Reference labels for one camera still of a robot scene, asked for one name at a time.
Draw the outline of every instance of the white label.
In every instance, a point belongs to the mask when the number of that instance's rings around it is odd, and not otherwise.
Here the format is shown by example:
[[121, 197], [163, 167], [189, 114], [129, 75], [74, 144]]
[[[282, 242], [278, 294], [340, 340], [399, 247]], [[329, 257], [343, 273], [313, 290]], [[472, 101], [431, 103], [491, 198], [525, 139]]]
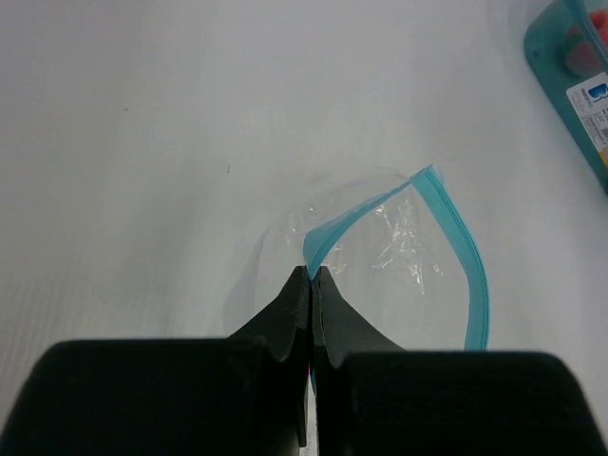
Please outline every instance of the white label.
[[582, 126], [608, 165], [608, 75], [600, 73], [566, 90]]

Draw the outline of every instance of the plastic bag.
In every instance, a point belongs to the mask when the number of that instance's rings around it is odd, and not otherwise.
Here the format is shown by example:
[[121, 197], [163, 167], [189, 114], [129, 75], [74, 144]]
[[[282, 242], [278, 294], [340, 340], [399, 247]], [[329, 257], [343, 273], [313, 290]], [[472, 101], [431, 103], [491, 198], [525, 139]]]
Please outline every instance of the plastic bag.
[[311, 277], [326, 265], [347, 301], [406, 349], [487, 344], [484, 266], [432, 167], [321, 189], [278, 218], [228, 298], [226, 330], [269, 303], [299, 264]]

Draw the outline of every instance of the teal container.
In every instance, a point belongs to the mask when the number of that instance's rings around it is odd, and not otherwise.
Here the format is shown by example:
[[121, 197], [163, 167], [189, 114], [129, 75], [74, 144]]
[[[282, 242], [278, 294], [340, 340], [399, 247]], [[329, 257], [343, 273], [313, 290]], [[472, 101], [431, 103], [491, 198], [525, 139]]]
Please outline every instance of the teal container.
[[[608, 0], [554, 0], [528, 28], [523, 47], [530, 68], [608, 193], [608, 49], [589, 17], [602, 9], [608, 9]], [[597, 61], [597, 69], [584, 76], [565, 64], [572, 52], [568, 30], [575, 25]]]

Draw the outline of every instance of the white table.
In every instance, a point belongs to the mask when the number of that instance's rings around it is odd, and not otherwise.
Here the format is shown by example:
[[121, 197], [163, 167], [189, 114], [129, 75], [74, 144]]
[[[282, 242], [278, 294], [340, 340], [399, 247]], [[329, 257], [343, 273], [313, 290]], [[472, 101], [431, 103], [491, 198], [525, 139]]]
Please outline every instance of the white table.
[[556, 353], [608, 431], [608, 199], [523, 58], [547, 3], [3, 2], [0, 421], [56, 340], [222, 333], [300, 192], [436, 162], [490, 348]]

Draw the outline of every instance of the red object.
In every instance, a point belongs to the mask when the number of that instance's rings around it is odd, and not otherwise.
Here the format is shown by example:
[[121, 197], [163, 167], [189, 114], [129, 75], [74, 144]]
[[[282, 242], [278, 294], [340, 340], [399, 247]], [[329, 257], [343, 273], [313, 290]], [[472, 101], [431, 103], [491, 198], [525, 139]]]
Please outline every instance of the red object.
[[[608, 9], [598, 9], [589, 18], [599, 32], [604, 45], [608, 46]], [[564, 62], [578, 76], [593, 76], [602, 68], [598, 57], [584, 39], [578, 25], [571, 27], [566, 35]]]

